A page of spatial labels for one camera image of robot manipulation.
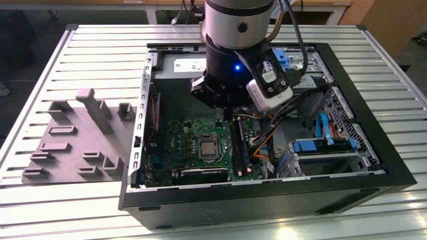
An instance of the cpu socket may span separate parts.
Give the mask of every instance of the cpu socket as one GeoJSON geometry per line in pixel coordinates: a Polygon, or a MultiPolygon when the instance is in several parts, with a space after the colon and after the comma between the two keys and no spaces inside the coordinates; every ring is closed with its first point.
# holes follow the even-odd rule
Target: cpu socket
{"type": "Polygon", "coordinates": [[[198,138],[198,159],[216,160],[220,158],[218,139],[216,136],[198,138]]]}

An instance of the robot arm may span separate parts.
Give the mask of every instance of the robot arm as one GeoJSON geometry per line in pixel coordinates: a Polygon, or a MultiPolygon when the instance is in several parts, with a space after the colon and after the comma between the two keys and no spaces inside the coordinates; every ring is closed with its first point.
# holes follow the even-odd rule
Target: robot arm
{"type": "Polygon", "coordinates": [[[289,81],[301,74],[282,71],[265,40],[273,3],[205,0],[206,67],[190,93],[210,108],[229,110],[253,102],[268,111],[293,95],[289,81]]]}

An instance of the slotted aluminum surface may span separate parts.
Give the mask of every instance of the slotted aluminum surface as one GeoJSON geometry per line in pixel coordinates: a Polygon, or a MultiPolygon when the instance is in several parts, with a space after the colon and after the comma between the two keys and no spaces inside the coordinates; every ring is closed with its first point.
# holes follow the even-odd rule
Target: slotted aluminum surface
{"type": "MultiPolygon", "coordinates": [[[[193,25],[80,25],[64,33],[0,151],[0,238],[425,239],[425,99],[368,32],[353,26],[301,26],[300,31],[305,42],[329,43],[413,173],[415,186],[341,214],[148,231],[117,210],[120,182],[22,185],[22,168],[50,119],[50,101],[70,100],[80,106],[72,100],[77,88],[93,88],[108,106],[122,101],[136,106],[146,43],[200,39],[193,25]]],[[[293,28],[282,26],[274,42],[295,38],[293,28]]]]}

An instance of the green circuit board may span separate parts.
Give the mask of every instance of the green circuit board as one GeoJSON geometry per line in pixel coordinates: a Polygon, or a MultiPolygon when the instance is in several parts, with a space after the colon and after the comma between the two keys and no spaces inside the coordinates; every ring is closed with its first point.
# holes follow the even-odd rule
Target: green circuit board
{"type": "MultiPolygon", "coordinates": [[[[245,139],[254,136],[249,119],[241,121],[245,139]]],[[[228,169],[228,181],[244,181],[258,179],[261,166],[252,164],[250,173],[237,176],[233,173],[230,155],[230,137],[228,122],[222,119],[189,119],[166,122],[164,167],[152,170],[152,178],[156,187],[170,186],[173,171],[196,168],[228,169]],[[200,157],[200,141],[213,141],[218,154],[214,159],[202,160],[200,157]]]]}

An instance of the floor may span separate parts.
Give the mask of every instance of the floor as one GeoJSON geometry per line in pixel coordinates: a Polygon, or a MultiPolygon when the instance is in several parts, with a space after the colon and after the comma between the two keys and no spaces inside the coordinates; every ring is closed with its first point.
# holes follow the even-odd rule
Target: floor
{"type": "MultiPolygon", "coordinates": [[[[169,24],[176,13],[157,13],[158,24],[169,24]]],[[[0,61],[0,81],[10,90],[6,97],[0,97],[0,146],[9,133],[16,118],[20,114],[26,98],[32,92],[36,81],[44,70],[56,44],[64,33],[66,24],[146,24],[146,15],[142,11],[58,11],[58,19],[50,20],[45,11],[25,11],[25,15],[37,34],[30,48],[36,55],[36,62],[25,69],[9,69],[0,61]]],[[[409,42],[405,50],[395,59],[399,64],[411,65],[407,75],[427,94],[427,45],[419,46],[415,41],[409,42]]]]}

